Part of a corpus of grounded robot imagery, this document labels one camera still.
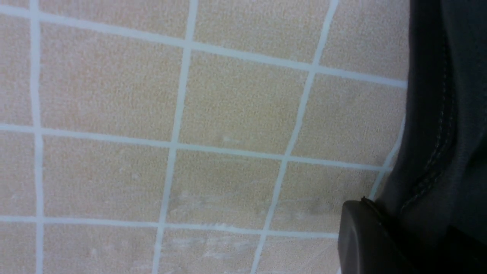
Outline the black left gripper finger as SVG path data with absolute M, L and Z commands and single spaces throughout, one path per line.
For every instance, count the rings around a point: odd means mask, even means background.
M 449 227 L 431 255 L 412 246 L 374 201 L 346 201 L 341 212 L 338 252 L 343 274 L 485 274 L 486 245 Z

